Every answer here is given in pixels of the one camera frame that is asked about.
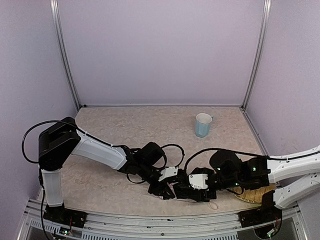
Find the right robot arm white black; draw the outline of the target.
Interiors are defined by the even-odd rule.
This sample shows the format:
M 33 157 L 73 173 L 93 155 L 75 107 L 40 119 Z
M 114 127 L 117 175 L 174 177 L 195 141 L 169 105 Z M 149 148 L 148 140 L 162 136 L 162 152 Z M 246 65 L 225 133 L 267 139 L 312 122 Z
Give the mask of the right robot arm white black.
M 299 177 L 290 185 L 270 190 L 263 194 L 261 207 L 249 215 L 268 217 L 291 203 L 307 196 L 320 184 L 320 148 L 282 155 L 268 156 L 249 153 L 251 158 L 242 161 L 239 151 L 213 148 L 209 159 L 210 168 L 195 168 L 187 173 L 185 166 L 178 181 L 173 185 L 177 199 L 195 202 L 209 202 L 217 198 L 217 192 L 226 190 L 234 193 L 234 188 L 256 190 L 279 181 Z

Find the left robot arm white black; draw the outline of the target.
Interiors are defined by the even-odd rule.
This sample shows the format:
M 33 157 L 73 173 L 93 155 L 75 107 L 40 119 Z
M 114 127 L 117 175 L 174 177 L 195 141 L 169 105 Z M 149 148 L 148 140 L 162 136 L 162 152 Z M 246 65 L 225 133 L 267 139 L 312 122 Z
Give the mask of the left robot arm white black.
M 138 175 L 149 183 L 150 194 L 163 199 L 174 198 L 168 184 L 160 180 L 163 168 L 154 166 L 158 160 L 167 158 L 155 142 L 149 142 L 142 148 L 113 145 L 79 128 L 72 117 L 42 124 L 51 126 L 39 134 L 38 159 L 27 161 L 39 166 L 40 183 L 46 198 L 44 219 L 82 223 L 87 216 L 83 211 L 67 209 L 64 205 L 60 172 L 70 155 L 88 158 L 126 175 Z

